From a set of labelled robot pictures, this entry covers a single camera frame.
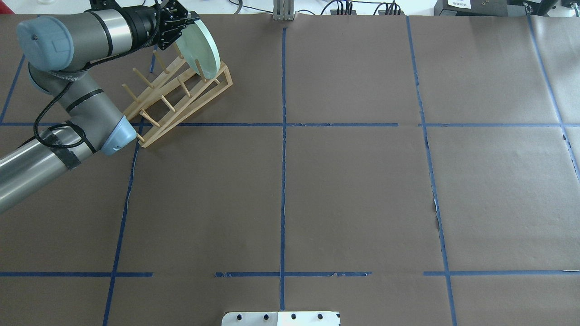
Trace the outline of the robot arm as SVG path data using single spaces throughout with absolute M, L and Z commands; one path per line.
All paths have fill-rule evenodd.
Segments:
M 33 136 L 1 160 L 1 212 L 91 155 L 112 155 L 138 137 L 93 80 L 91 68 L 138 50 L 172 45 L 200 16 L 177 0 L 122 7 L 91 0 L 90 9 L 21 21 L 17 39 L 31 82 L 53 99 L 33 123 Z

